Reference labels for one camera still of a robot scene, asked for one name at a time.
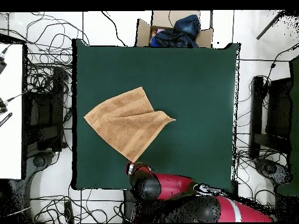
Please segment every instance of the table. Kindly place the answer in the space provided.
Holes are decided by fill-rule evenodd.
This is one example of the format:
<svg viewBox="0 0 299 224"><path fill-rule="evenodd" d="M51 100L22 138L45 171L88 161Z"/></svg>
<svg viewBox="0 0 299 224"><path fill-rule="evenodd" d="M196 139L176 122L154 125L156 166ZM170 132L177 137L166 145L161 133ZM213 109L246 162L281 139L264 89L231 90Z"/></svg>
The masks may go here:
<svg viewBox="0 0 299 224"><path fill-rule="evenodd" d="M8 45L0 43L2 52ZM5 54L6 68L0 74L0 97L7 100L22 93L22 45L10 46ZM0 179L21 179L22 165L22 97L7 105L8 111L0 115L0 121L9 113L12 117L0 127Z"/></svg>

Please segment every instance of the dark green cloth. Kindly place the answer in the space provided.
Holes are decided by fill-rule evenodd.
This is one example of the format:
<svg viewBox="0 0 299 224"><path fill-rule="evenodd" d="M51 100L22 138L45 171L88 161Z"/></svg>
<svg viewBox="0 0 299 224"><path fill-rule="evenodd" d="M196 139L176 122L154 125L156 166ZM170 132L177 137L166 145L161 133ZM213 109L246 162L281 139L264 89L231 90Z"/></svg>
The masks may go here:
<svg viewBox="0 0 299 224"><path fill-rule="evenodd" d="M169 123L138 161L157 173L231 188L237 44L211 48L86 47L77 40L77 189L129 188L127 159L84 116L142 86Z"/></svg>

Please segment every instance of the black cable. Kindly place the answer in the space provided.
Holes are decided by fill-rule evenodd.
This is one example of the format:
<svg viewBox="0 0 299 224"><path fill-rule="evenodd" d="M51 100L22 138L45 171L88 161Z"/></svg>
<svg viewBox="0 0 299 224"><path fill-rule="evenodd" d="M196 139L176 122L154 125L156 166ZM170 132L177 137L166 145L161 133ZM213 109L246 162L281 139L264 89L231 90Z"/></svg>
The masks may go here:
<svg viewBox="0 0 299 224"><path fill-rule="evenodd" d="M237 137L237 140L241 141L243 144L246 144L246 145L248 145L248 147L249 147L249 144L248 144L248 143L246 143L246 142L242 141L242 140L241 140L241 139L239 139L238 137Z"/></svg>
<svg viewBox="0 0 299 224"><path fill-rule="evenodd" d="M53 200L51 198L53 197L64 197L64 198L70 198L70 196L65 196L65 195L53 195L53 196L43 196L43 197L38 197L38 198L31 198L30 200ZM109 200L109 199L103 199L103 200L95 200L96 202L123 202L123 200Z"/></svg>
<svg viewBox="0 0 299 224"><path fill-rule="evenodd" d="M245 125L237 125L237 127L244 127L244 126L247 126L251 123L251 120L248 122L248 124L245 124Z"/></svg>
<svg viewBox="0 0 299 224"><path fill-rule="evenodd" d="M247 198L248 200L254 200L254 198ZM258 202L259 204L262 204L259 200L255 200L255 202Z"/></svg>
<svg viewBox="0 0 299 224"><path fill-rule="evenodd" d="M80 190L80 224L82 223L82 190Z"/></svg>
<svg viewBox="0 0 299 224"><path fill-rule="evenodd" d="M282 55L282 53L285 53L285 52L290 51L290 50L292 50L292 49L295 50L296 48L298 48L298 46L299 46L299 42L298 42L297 44L293 45L292 47L290 47L289 49L286 49L286 50L284 50L284 51L282 51L282 52L280 52L280 53L278 53L278 54L276 55L276 57L275 57L275 59L274 59L274 62L271 64L271 67L270 67L270 72L269 72L268 77L267 77L268 80L269 80L269 78L270 78L272 69L276 66L275 62L276 62L278 56L280 56L280 55Z"/></svg>
<svg viewBox="0 0 299 224"><path fill-rule="evenodd" d="M112 217L107 221L107 223L109 223L112 219L114 219L114 218L117 217L117 216L120 217L120 218L122 218L124 221L131 222L131 220L129 220L126 216L124 216L124 214L123 214L123 212L122 212L122 210L121 210L121 207L123 206L124 203L125 203L125 202L123 201L123 202L120 204L120 206L114 206L114 207L113 207L113 210L114 210L114 212L115 212L115 215L112 216Z"/></svg>
<svg viewBox="0 0 299 224"><path fill-rule="evenodd" d="M169 22L171 23L171 10L169 11L169 14L168 14L168 20Z"/></svg>
<svg viewBox="0 0 299 224"><path fill-rule="evenodd" d="M59 217L61 217L61 216L65 216L65 214L59 212L58 208L56 208L56 210L55 210L55 209L49 209L49 207L50 207L50 206L53 206L53 205L55 206L56 203L58 203L58 202L60 202L60 201L65 201L65 200L69 200L69 201L71 201L73 204L75 204L76 206L80 207L80 210L83 209L83 210L86 212L86 214L88 214L89 216L91 216L92 219L93 219L96 223L100 223L100 222L98 222L98 221L96 220L96 218L92 215L92 213L91 213L89 210L87 210L84 206L77 204L74 200L72 200L72 199L71 199L70 197L68 197L68 196L62 196L61 199L52 199L52 200L50 201L50 203L49 203L47 206L45 206L45 207L44 207L44 208L43 208L43 209L42 209L42 210L41 210L41 211L34 217L34 222L36 222L36 221L38 220L38 218L40 217L41 214L44 214L44 213L48 213L48 214L49 214L49 210L51 210L51 211L56 211L56 213L57 213L57 219L56 219L56 220L58 220L58 222L61 223Z"/></svg>
<svg viewBox="0 0 299 224"><path fill-rule="evenodd" d="M7 52L8 48L9 48L10 46L12 46L12 45L13 45L13 44L8 45L8 46L1 52L1 54L3 54L3 57L4 57L5 53Z"/></svg>
<svg viewBox="0 0 299 224"><path fill-rule="evenodd" d="M99 211L99 212L101 212L101 213L104 213L104 215L105 215L105 217L106 217L106 220L105 220L104 222L101 222L101 223L107 223L107 221L108 221L108 216L107 216L106 212L103 211L102 209L94 209L94 210L92 210L92 211L89 211L89 213L92 214L92 213L97 212L97 211Z"/></svg>
<svg viewBox="0 0 299 224"><path fill-rule="evenodd" d="M104 16L106 16L106 17L113 23L113 25L114 25L114 27L115 27L115 32L116 32L116 37L117 37L117 39L118 39L120 42L122 42L124 46L127 47L127 45L124 44L124 42L119 38L119 35L117 34L117 27L116 27L116 25L115 25L115 22L112 21L111 18L109 18L107 15L105 15L104 11L101 11L101 13L102 13Z"/></svg>
<svg viewBox="0 0 299 224"><path fill-rule="evenodd" d="M58 160L59 160L59 156L60 156L60 152L58 153L58 157L57 157L56 162L52 163L50 166L52 166L52 165L54 165L54 164L56 164L56 163L58 162Z"/></svg>
<svg viewBox="0 0 299 224"><path fill-rule="evenodd" d="M274 193L273 191L269 191L269 190L267 190L267 189L262 189L262 190L257 191L257 193L255 194L255 200L256 200L256 196L257 196L259 193L261 193L262 191L267 191L267 192L271 193L272 195L276 196L275 193Z"/></svg>
<svg viewBox="0 0 299 224"><path fill-rule="evenodd" d="M67 138L65 137L65 132L63 132L63 135L64 135L65 143L68 145Z"/></svg>
<svg viewBox="0 0 299 224"><path fill-rule="evenodd" d="M250 110L249 112L247 112L247 113L245 113L245 114L243 114L243 115L239 116L239 117L237 118L237 120L238 120L239 118L241 118L241 117L243 117L243 116L247 115L248 113L251 113L251 112L252 112L252 110Z"/></svg>
<svg viewBox="0 0 299 224"><path fill-rule="evenodd" d="M251 191L251 197L253 198L253 191L252 191L252 189L251 189L251 187L247 184L247 182L245 182L245 181L243 181L243 183L245 184L245 185L247 185L248 186L248 188L250 189L250 191Z"/></svg>
<svg viewBox="0 0 299 224"><path fill-rule="evenodd" d="M87 206L87 203L88 203L88 199L91 197L91 192L92 192L92 190L93 190L93 189L91 189L91 191L90 191L90 193L89 193L89 195L88 195L88 198L87 198L87 200L86 200L86 208L87 208L88 211L90 211L90 210L89 210L89 208L88 208L88 206Z"/></svg>
<svg viewBox="0 0 299 224"><path fill-rule="evenodd" d="M252 84L252 82L253 82L253 79L251 80L250 84L248 85L248 89L249 89L249 91L250 91L250 95L248 96L247 99L245 99L245 100L240 100L240 101L238 101L238 103L242 103L242 102L245 102L245 101L247 101L247 100L250 99L250 97L252 96L252 92L251 92L251 84Z"/></svg>

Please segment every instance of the cable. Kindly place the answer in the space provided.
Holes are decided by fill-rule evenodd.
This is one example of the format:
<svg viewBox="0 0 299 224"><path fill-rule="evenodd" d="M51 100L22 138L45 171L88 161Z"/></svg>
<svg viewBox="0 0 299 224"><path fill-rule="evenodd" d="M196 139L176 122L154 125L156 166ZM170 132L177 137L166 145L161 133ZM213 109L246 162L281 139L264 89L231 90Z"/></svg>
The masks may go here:
<svg viewBox="0 0 299 224"><path fill-rule="evenodd" d="M240 117L238 117L238 118L237 118L237 120L238 120L239 118L241 118L241 117L243 117L243 116L247 115L248 113L251 113L251 112L252 112L252 110L250 110L249 112L247 112L247 113L245 113L245 114L241 115Z"/></svg>
<svg viewBox="0 0 299 224"><path fill-rule="evenodd" d="M33 90L33 89L30 89L30 90L28 90L28 91L26 91L26 92L24 92L24 93L21 93L21 94L19 94L19 95L17 95L17 96L11 97L10 99L3 101L3 103L4 103L4 105L7 106L8 103L11 102L12 100L14 100L15 98L17 98L17 97L19 97L19 96L21 96L21 95L24 95L24 94L26 94L26 93L28 93L28 92L31 92L32 90Z"/></svg>
<svg viewBox="0 0 299 224"><path fill-rule="evenodd" d="M244 184L245 185L247 185L248 186L248 188L250 189L250 191L251 191L251 197L253 198L253 191L252 191L252 189L251 189L251 187L247 184L247 182L245 182L245 181L243 181L244 182Z"/></svg>
<svg viewBox="0 0 299 224"><path fill-rule="evenodd" d="M4 60L5 53L7 52L8 48L13 44L8 45L1 53L0 53L0 61Z"/></svg>
<svg viewBox="0 0 299 224"><path fill-rule="evenodd" d="M168 20L169 22L171 23L171 10L169 11L169 14L168 14Z"/></svg>
<svg viewBox="0 0 299 224"><path fill-rule="evenodd" d="M54 212L56 212L56 214L57 214L57 219L56 219L56 220L58 220L58 222L61 224L61 222L60 222L60 217L61 217L61 216L65 216L65 214L59 212L59 210L58 210L58 208L57 208L57 206L56 206L56 203L61 202L61 201L65 201L66 199L69 200L69 201L71 201L71 202L72 202L73 204L75 204L76 206L80 207L80 209L83 209L83 210L86 212L86 214L88 214L89 216L91 216L92 219L93 219L96 223L100 223L100 222L98 222L98 221L96 220L96 218L92 215L92 213L89 212L89 210L87 210L84 206L80 206L79 204L77 204L74 200L72 200L72 199L71 199L70 197L68 197L68 196L62 196L62 198L61 198L61 199L58 199L58 200L52 199L52 200L50 201L50 203L49 203L47 206L45 206L43 209L41 209L41 211L34 217L34 222L37 222L37 220L39 219L39 217L40 217L41 214L44 214L44 213L48 213L48 214L49 214L49 211L54 211ZM50 206L53 206L53 205L56 207L56 209L49 209L49 207L50 207Z"/></svg>
<svg viewBox="0 0 299 224"><path fill-rule="evenodd" d="M88 196L88 198L87 198L87 200L86 200L86 208L87 208L88 211L90 211L90 210L88 209L87 202L88 202L88 199L91 197L91 192L92 192L92 190L93 190L93 189L91 189L91 191L90 191L90 193L89 193L89 196Z"/></svg>
<svg viewBox="0 0 299 224"><path fill-rule="evenodd" d="M269 190L267 190L267 189L262 189L262 190L257 191L257 193L255 194L255 200L256 200L256 196L257 196L259 193L261 193L262 191L267 191L267 192L271 193L272 195L276 196L275 193L274 193L273 191L269 191Z"/></svg>
<svg viewBox="0 0 299 224"><path fill-rule="evenodd" d="M9 215L7 215L7 216L16 215L16 214L21 213L21 212L23 212L23 211L27 211L27 210L30 209L30 208L32 208L32 206L30 206L30 207L28 207L28 208L26 208L26 209L22 209L21 211L17 211L17 212L15 212L15 213L9 214Z"/></svg>
<svg viewBox="0 0 299 224"><path fill-rule="evenodd" d="M63 136L64 136L64 139L65 139L65 143L68 145L67 138L65 137L65 132L63 132Z"/></svg>
<svg viewBox="0 0 299 224"><path fill-rule="evenodd" d="M52 166L52 165L54 165L54 164L56 164L56 163L58 162L58 160L59 160L59 156L60 156L60 152L58 153L58 157L57 157L56 162L52 163L50 166Z"/></svg>
<svg viewBox="0 0 299 224"><path fill-rule="evenodd" d="M282 51L282 52L280 52L280 53L278 53L278 54L276 55L276 57L275 57L275 59L274 59L274 62L271 64L270 72L269 72L269 75L268 75L268 77L267 77L268 79L270 78L270 74L271 74L272 69L276 66L275 62L276 62L278 56L280 56L280 55L282 55L282 53L285 53L285 52L290 51L290 50L292 50L292 49L295 50L296 48L298 48L298 46L299 46L299 42L298 42L297 44L293 45L292 47L290 47L289 49L286 49L286 50L284 50L284 51Z"/></svg>
<svg viewBox="0 0 299 224"><path fill-rule="evenodd" d="M242 103L242 102L245 102L245 101L247 101L247 100L250 99L250 97L252 96L252 92L251 92L251 84L252 84L252 82L253 82L253 79L251 80L250 84L248 85L248 89L249 89L249 91L250 91L250 95L248 96L247 99L245 99L245 100L240 100L240 101L238 101L238 103Z"/></svg>
<svg viewBox="0 0 299 224"><path fill-rule="evenodd" d="M120 217L120 218L122 218L124 221L131 222L131 220L129 220L126 216L124 216L123 212L121 211L121 207L123 206L124 203L125 203L125 202L123 201L123 202L120 204L120 206L114 206L114 207L113 207L113 210L114 210L114 212L115 212L115 215L112 216L112 217L107 221L107 223L109 223L112 219L114 219L114 218L117 217L117 216Z"/></svg>
<svg viewBox="0 0 299 224"><path fill-rule="evenodd" d="M106 16L106 17L113 23L113 25L114 25L114 27L115 27L115 32L116 32L116 37L117 37L117 39L118 39L120 42L122 42L123 45L124 45L125 47L127 47L127 45L124 44L124 42L119 38L119 36L118 36L118 34L117 34L117 27L116 27L116 25L115 25L115 22L112 21L111 18L109 18L107 15L105 15L104 11L101 11L101 13L102 13L104 16Z"/></svg>

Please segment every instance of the towel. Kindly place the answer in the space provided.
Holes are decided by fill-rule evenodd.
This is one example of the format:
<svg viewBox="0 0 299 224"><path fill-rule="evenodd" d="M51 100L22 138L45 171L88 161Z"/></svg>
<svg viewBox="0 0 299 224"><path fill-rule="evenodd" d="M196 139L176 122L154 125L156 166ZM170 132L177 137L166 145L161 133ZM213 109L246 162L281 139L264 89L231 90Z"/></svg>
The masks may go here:
<svg viewBox="0 0 299 224"><path fill-rule="evenodd" d="M169 122L154 111L142 87L125 92L92 109L84 119L111 147L135 162Z"/></svg>

